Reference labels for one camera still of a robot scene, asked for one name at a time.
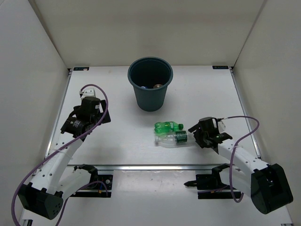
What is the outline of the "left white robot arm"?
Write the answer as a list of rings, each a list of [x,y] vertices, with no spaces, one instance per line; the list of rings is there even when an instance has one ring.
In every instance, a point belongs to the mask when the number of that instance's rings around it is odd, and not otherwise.
[[[53,220],[64,201],[80,188],[94,188],[99,184],[97,168],[82,164],[74,167],[65,179],[61,176],[75,152],[81,147],[92,128],[110,122],[105,100],[84,97],[75,106],[61,127],[57,149],[39,167],[28,184],[22,184],[17,195],[26,210]]]

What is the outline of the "green soda bottle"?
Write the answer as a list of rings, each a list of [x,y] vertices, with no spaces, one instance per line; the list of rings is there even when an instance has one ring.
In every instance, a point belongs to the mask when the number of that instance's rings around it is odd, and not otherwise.
[[[154,124],[154,131],[156,134],[176,132],[183,130],[184,125],[174,121],[157,122]]]

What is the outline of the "green label clear bottle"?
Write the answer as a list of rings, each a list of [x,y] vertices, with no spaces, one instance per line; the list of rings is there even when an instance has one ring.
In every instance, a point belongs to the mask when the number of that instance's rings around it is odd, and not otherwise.
[[[162,133],[155,136],[155,145],[166,148],[185,147],[194,144],[195,138],[193,134],[186,130]]]

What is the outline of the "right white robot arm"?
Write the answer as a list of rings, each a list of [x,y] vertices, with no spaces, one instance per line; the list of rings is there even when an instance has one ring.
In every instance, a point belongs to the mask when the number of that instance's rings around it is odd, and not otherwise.
[[[211,148],[228,159],[229,163],[218,165],[211,174],[198,174],[196,180],[184,183],[196,187],[199,193],[215,193],[230,190],[233,200],[241,202],[249,196],[256,209],[268,214],[293,202],[293,194],[285,171],[279,164],[268,164],[251,155],[226,132],[220,132],[221,118],[206,117],[189,128],[201,148]]]

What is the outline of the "orange juice bottle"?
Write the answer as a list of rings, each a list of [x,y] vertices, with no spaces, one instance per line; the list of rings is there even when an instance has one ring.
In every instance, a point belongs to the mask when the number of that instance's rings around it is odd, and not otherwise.
[[[156,85],[153,86],[153,88],[154,88],[154,89],[158,89],[158,88],[160,88],[160,87],[162,87],[162,86],[163,86],[162,84],[156,84]]]

